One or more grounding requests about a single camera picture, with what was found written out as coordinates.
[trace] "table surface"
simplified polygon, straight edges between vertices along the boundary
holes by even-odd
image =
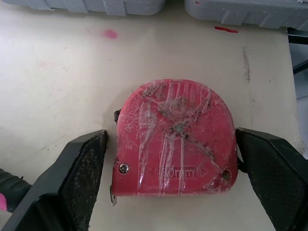
[[[285,31],[244,25],[227,26],[238,30],[229,33],[214,26],[220,24],[196,20],[176,2],[154,16],[127,17],[1,2],[0,167],[33,183],[70,140],[107,129],[90,231],[273,231],[241,172],[225,194],[110,202],[114,111],[154,79],[204,83],[226,102],[235,126],[269,132],[301,149]],[[8,216],[0,213],[0,227]]]

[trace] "red mark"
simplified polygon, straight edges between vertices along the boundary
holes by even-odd
[[[214,27],[216,30],[224,30],[224,31],[227,31],[227,32],[230,32],[230,33],[239,33],[237,30],[230,30],[228,28],[225,28],[225,27],[221,27],[221,26],[216,26]]]
[[[117,37],[117,33],[111,29],[107,29],[103,32],[103,36],[110,39],[115,39]]]

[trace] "gray container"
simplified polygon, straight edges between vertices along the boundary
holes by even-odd
[[[222,24],[281,26],[308,31],[308,3],[297,0],[185,0],[186,11]]]
[[[37,10],[68,9],[70,12],[106,12],[108,15],[152,15],[158,13],[166,0],[2,0],[13,5],[29,6]]]

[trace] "pink stain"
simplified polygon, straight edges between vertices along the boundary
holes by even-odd
[[[0,209],[7,211],[6,199],[2,193],[0,193]]]
[[[229,33],[235,33],[235,34],[237,34],[237,33],[239,33],[239,31],[238,30],[231,30],[231,29],[228,29],[228,28],[225,28],[225,27],[221,27],[221,26],[216,26],[216,27],[214,27],[216,30],[224,30],[224,31],[227,31],[227,32],[229,32]]]
[[[103,32],[103,36],[110,39],[115,39],[117,37],[117,33],[111,29],[107,29]]]

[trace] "dirty surface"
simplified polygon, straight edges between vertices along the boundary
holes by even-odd
[[[119,115],[113,193],[225,191],[237,176],[235,151],[233,121],[216,93],[188,80],[153,81],[136,90]],[[129,173],[119,175],[121,163]]]

